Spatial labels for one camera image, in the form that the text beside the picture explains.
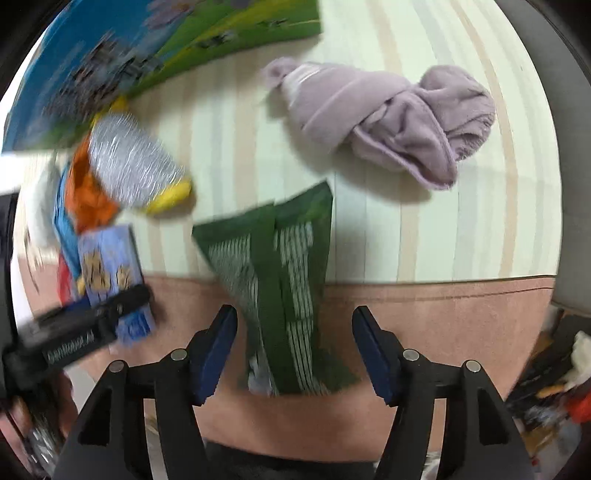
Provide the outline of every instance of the human hand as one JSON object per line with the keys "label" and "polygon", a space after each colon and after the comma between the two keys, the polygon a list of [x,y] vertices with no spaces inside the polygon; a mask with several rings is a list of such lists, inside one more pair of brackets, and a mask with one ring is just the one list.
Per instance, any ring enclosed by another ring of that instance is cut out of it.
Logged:
{"label": "human hand", "polygon": [[[78,417],[78,409],[72,399],[72,382],[64,373],[61,373],[54,380],[54,386],[59,405],[60,430],[64,437],[67,437]],[[11,409],[11,416],[21,431],[22,436],[27,437],[33,428],[33,423],[27,406],[22,399],[18,398],[14,402]],[[15,431],[5,413],[0,413],[0,431],[21,463],[27,467],[27,469],[30,469],[28,455],[22,444],[21,437],[18,432]]]}

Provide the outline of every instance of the clutter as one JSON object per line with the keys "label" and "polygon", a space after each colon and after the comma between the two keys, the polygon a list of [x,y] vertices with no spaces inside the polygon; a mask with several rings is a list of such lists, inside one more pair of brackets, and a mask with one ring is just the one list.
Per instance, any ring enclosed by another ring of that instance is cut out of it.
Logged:
{"label": "clutter", "polygon": [[291,58],[264,70],[281,87],[291,119],[327,153],[344,143],[360,158],[407,170],[423,187],[451,188],[457,165],[488,139],[490,93],[456,66],[434,66],[416,85],[391,72]]}
{"label": "clutter", "polygon": [[25,216],[31,243],[37,248],[57,248],[60,243],[53,228],[60,170],[53,155],[27,190]]}
{"label": "clutter", "polygon": [[66,211],[77,234],[109,225],[119,211],[90,170],[89,146],[86,137],[74,154],[66,182]]}
{"label": "clutter", "polygon": [[73,278],[80,277],[82,269],[80,267],[80,257],[78,256],[78,237],[72,225],[72,220],[66,212],[66,183],[70,175],[70,166],[68,164],[64,169],[59,187],[56,193],[55,211],[53,225],[60,240],[61,254],[70,270]]}
{"label": "clutter", "polygon": [[[128,225],[86,232],[80,236],[78,248],[92,306],[144,282]],[[147,337],[154,328],[152,312],[146,305],[119,321],[117,339],[123,345],[131,345]]]}
{"label": "clutter", "polygon": [[124,113],[99,118],[90,134],[90,165],[122,207],[158,213],[187,198],[191,182],[159,142]]}
{"label": "clutter", "polygon": [[318,308],[330,242],[326,182],[282,205],[196,225],[193,238],[247,322],[254,393],[325,394],[356,381],[318,345]]}
{"label": "clutter", "polygon": [[68,147],[119,95],[230,53],[320,34],[317,0],[72,1],[49,26],[3,151]]}

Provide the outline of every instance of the colorful book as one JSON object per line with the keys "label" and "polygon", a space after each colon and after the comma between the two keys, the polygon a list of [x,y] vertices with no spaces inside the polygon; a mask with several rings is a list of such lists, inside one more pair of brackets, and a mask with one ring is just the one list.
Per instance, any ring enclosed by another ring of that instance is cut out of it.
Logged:
{"label": "colorful book", "polygon": [[27,69],[3,150],[71,146],[121,94],[244,48],[320,32],[317,0],[73,0]]}

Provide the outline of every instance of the blue book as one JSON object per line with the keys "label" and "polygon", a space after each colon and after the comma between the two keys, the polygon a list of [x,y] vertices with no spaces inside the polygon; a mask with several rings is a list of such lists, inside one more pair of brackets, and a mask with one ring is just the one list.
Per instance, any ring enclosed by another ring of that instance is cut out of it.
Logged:
{"label": "blue book", "polygon": [[119,95],[320,30],[317,0],[72,0],[25,73],[3,150],[69,147]]}
{"label": "blue book", "polygon": [[[117,293],[144,282],[129,225],[117,225],[86,232],[78,240],[86,294],[92,306]],[[117,339],[130,345],[154,330],[149,306],[119,321]]]}

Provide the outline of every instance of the yellow sponge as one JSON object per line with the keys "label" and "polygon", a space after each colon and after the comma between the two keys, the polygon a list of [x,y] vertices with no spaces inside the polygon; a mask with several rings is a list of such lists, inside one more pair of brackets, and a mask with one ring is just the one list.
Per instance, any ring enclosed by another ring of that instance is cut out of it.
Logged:
{"label": "yellow sponge", "polygon": [[191,189],[191,180],[182,179],[179,183],[166,188],[146,206],[144,211],[150,215],[165,212],[191,195]]}

